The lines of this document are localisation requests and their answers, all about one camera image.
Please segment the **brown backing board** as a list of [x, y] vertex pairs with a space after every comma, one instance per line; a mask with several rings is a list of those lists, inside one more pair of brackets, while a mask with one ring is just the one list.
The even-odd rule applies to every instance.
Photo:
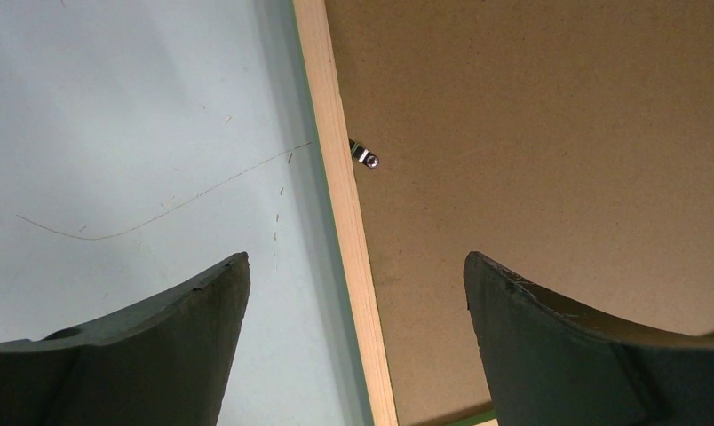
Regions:
[[714, 1], [329, 1], [399, 423], [490, 400], [479, 251], [603, 312], [714, 332]]

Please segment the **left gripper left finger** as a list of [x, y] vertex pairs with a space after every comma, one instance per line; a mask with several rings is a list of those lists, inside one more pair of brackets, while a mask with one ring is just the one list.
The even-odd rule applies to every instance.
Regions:
[[214, 425], [250, 296], [237, 253], [44, 339], [0, 343], [0, 425]]

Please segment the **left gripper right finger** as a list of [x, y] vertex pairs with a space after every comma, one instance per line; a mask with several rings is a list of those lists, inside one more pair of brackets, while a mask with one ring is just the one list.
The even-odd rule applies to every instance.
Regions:
[[467, 307], [501, 425], [714, 425], [714, 336], [563, 296], [479, 253]]

